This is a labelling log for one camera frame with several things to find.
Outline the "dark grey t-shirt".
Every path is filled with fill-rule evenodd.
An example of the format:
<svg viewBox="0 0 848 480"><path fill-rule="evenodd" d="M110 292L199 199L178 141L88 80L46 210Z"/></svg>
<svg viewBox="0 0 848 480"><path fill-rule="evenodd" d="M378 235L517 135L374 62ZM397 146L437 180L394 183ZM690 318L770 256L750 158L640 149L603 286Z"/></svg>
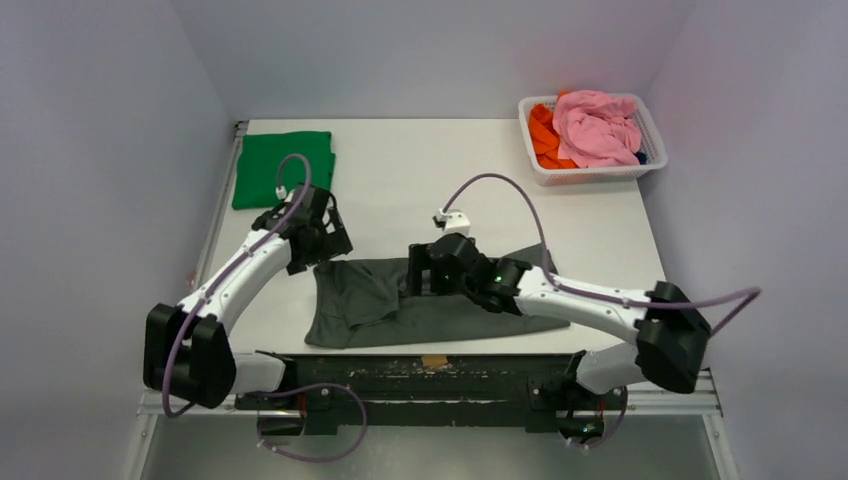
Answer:
<svg viewBox="0 0 848 480"><path fill-rule="evenodd" d="M463 295L410 296L406 258L332 261L313 269L317 287L305 343L325 349L457 342L569 327L567 320L483 310Z"/></svg>

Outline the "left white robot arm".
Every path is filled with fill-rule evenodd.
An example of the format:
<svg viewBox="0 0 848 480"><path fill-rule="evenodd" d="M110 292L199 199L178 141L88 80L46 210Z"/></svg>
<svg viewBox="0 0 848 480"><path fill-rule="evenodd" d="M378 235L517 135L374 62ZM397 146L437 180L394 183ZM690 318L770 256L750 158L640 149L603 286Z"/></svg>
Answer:
<svg viewBox="0 0 848 480"><path fill-rule="evenodd" d="M174 306L150 310L144 385L206 408L230 395L278 391L285 361L267 352L234 352L231 331L278 273L297 275L352 249L335 195L299 184L253 221L236 253L201 287Z"/></svg>

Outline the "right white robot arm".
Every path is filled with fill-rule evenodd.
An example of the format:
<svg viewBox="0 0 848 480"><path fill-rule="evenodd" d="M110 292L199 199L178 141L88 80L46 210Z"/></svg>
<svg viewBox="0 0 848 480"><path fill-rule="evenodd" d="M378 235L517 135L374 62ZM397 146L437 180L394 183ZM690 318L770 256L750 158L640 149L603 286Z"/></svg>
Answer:
<svg viewBox="0 0 848 480"><path fill-rule="evenodd" d="M618 338L578 355L573 381L592 394L643 381L679 394L695 390L712 328L673 283L643 291L574 281L526 261L487 257L458 233L412 244L408 254L413 297L461 295L490 313L564 320Z"/></svg>

